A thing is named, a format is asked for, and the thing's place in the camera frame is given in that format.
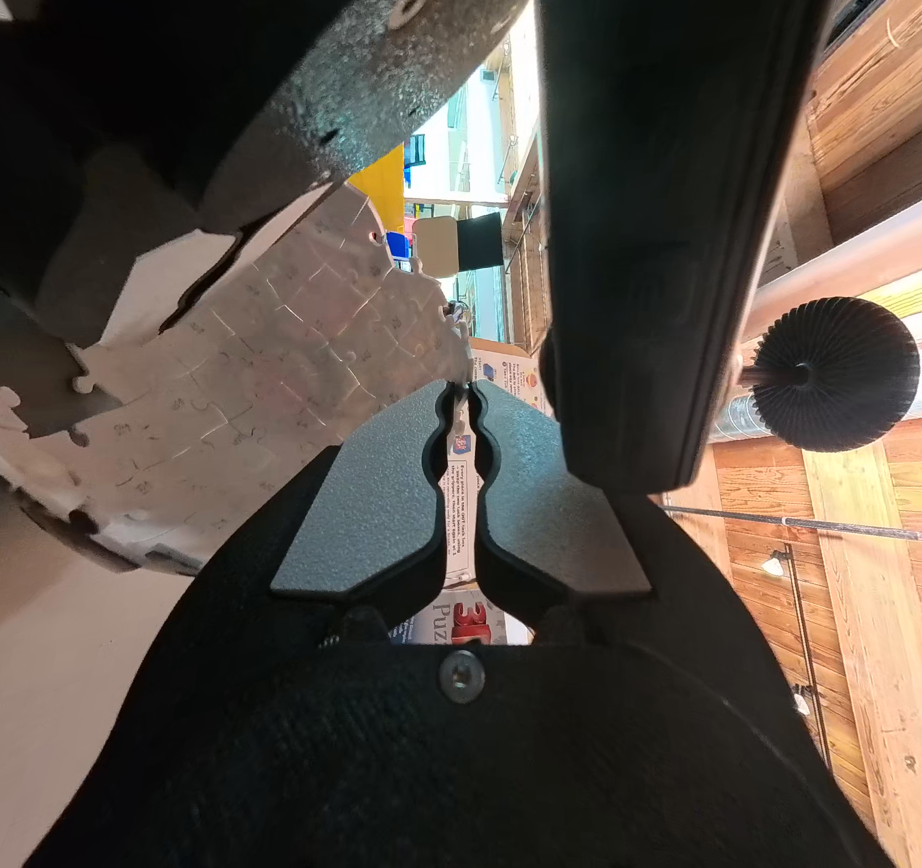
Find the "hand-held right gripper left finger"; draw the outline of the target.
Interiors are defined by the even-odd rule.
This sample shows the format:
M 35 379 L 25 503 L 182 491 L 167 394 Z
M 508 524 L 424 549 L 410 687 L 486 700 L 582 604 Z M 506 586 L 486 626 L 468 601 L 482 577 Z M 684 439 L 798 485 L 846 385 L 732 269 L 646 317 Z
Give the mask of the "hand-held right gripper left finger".
M 443 588 L 447 436 L 455 383 L 436 380 L 377 413 L 340 447 L 270 588 L 385 624 L 409 620 Z

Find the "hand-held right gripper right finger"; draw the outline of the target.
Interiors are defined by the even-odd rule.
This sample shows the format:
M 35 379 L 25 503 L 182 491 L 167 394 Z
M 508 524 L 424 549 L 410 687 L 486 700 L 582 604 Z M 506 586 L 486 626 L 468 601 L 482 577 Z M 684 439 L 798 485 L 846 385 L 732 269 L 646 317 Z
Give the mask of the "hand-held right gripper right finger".
M 475 570 L 485 596 L 538 628 L 555 607 L 648 595 L 605 494 L 568 470 L 559 424 L 490 381 L 473 382 L 468 400 L 483 480 Z

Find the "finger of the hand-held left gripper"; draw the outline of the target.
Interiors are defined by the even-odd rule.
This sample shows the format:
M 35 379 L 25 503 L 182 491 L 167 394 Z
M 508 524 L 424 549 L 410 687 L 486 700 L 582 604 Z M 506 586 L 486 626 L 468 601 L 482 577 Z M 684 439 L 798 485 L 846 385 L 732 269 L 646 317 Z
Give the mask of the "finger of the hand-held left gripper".
M 86 161 L 85 196 L 34 300 L 37 322 L 80 348 L 148 342 L 239 239 L 199 218 L 133 150 Z

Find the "partly built puzzle ball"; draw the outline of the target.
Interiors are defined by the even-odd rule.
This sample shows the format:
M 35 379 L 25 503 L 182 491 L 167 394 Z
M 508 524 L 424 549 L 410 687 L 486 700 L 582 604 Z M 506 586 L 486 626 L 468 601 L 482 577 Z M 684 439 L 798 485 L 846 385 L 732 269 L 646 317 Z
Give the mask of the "partly built puzzle ball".
M 320 452 L 432 381 L 471 378 L 467 329 L 439 282 L 398 267 L 372 202 L 344 185 L 161 332 L 156 272 L 212 265 L 200 232 L 141 258 L 102 339 L 65 352 L 89 416 L 40 432 L 2 381 L 2 493 L 94 562 L 194 575 Z

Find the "puzzle box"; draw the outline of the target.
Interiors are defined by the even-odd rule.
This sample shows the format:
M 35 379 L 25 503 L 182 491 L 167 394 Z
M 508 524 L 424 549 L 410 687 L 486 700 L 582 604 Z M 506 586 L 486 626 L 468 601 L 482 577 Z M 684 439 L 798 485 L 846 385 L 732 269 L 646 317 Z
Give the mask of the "puzzle box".
M 470 642 L 523 646 L 532 631 L 490 602 L 477 587 L 449 588 L 390 632 L 396 645 L 460 646 Z

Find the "printed instruction sheet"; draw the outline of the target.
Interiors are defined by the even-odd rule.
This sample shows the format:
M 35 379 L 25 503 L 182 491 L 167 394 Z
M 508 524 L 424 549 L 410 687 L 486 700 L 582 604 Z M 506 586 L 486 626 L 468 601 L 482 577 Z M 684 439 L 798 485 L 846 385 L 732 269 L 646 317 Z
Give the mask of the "printed instruction sheet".
M 512 388 L 493 384 L 540 413 L 552 416 L 541 379 L 536 388 L 524 384 Z M 476 579 L 474 539 L 482 479 L 475 467 L 475 450 L 476 437 L 469 421 L 468 403 L 461 399 L 455 407 L 455 423 L 447 437 L 447 467 L 440 482 L 445 509 L 446 588 L 469 587 Z

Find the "brown ceiling pipe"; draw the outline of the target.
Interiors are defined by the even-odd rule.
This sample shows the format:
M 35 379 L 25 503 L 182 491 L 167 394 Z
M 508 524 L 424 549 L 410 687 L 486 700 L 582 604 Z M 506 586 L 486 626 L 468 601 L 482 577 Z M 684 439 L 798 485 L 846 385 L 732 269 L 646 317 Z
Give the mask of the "brown ceiling pipe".
M 781 315 L 824 297 L 859 297 L 921 269 L 921 202 L 861 232 L 755 291 L 740 342 Z

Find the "black panel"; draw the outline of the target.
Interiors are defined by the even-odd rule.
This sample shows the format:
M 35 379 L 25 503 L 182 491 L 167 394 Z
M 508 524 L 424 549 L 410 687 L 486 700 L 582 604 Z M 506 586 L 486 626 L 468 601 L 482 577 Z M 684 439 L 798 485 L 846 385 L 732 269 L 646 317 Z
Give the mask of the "black panel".
M 500 212 L 459 220 L 456 232 L 458 272 L 493 269 L 503 265 Z

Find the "thin metal rod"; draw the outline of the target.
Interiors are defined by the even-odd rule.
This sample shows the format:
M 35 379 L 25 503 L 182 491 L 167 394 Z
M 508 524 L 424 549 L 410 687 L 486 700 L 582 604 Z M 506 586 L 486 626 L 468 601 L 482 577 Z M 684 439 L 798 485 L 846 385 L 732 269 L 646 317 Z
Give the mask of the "thin metal rod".
M 666 513 L 678 516 L 701 516 L 721 518 L 723 520 L 744 521 L 753 524 L 778 526 L 784 528 L 802 528 L 813 531 L 832 532 L 841 535 L 855 535 L 890 540 L 921 542 L 921 532 L 904 528 L 870 526 L 857 523 L 802 518 L 795 516 L 768 516 L 764 514 L 740 513 L 722 509 L 661 505 Z

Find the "yellow bin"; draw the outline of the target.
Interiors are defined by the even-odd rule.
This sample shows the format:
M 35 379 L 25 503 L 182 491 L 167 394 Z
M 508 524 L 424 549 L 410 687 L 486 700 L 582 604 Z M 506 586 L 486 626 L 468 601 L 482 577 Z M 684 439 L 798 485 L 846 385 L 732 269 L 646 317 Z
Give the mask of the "yellow bin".
M 404 151 L 400 144 L 348 179 L 371 201 L 385 230 L 400 234 L 405 227 Z

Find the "beige panel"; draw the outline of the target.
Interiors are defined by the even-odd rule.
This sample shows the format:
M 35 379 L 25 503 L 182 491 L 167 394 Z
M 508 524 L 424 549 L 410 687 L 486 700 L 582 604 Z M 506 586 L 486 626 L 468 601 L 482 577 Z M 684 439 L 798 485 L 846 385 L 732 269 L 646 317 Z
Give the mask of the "beige panel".
M 421 273 L 436 280 L 460 271 L 458 221 L 451 216 L 418 218 L 412 226 L 412 256 Z

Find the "black round ceiling fan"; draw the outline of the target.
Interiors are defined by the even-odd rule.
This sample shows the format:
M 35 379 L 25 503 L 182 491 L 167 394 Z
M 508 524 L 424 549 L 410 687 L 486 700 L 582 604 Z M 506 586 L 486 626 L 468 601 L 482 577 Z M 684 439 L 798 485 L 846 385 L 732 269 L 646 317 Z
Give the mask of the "black round ceiling fan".
M 804 366 L 803 385 L 823 390 L 915 385 L 920 355 L 905 323 L 884 307 L 854 297 L 797 306 L 764 333 L 754 365 Z

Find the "metal ventilation duct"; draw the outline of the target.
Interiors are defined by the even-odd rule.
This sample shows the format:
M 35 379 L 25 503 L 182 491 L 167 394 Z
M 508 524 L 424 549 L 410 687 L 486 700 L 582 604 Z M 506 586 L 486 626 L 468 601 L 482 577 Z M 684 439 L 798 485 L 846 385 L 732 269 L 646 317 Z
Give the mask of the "metal ventilation duct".
M 823 390 L 816 387 L 753 390 L 718 414 L 710 442 L 773 436 L 812 452 L 843 452 L 876 442 L 905 420 L 920 418 L 920 383 Z

